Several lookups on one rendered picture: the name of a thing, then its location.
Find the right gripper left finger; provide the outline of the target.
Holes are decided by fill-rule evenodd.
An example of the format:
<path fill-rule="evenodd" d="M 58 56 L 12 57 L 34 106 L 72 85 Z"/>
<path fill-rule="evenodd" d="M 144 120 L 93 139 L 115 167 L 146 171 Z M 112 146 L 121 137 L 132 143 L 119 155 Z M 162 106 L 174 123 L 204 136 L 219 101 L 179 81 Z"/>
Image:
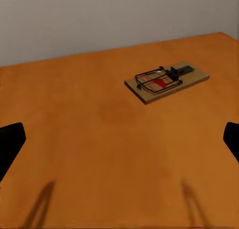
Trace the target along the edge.
<path fill-rule="evenodd" d="M 0 128 L 0 182 L 26 141 L 21 122 Z"/>

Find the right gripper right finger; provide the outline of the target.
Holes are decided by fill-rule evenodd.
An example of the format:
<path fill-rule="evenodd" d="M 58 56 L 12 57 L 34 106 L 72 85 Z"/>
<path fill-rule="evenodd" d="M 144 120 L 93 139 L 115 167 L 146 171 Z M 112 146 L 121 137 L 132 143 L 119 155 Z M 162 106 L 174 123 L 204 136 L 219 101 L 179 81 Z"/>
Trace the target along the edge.
<path fill-rule="evenodd" d="M 239 162 L 239 124 L 228 122 L 224 131 L 223 140 Z"/>

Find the mousetrap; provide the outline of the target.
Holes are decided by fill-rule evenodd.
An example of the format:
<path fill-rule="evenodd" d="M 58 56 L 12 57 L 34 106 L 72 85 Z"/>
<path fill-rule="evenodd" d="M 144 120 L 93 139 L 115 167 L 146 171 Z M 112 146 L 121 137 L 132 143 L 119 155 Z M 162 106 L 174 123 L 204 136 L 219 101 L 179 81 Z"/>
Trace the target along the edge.
<path fill-rule="evenodd" d="M 136 75 L 124 84 L 147 105 L 209 78 L 209 74 L 183 60 Z"/>

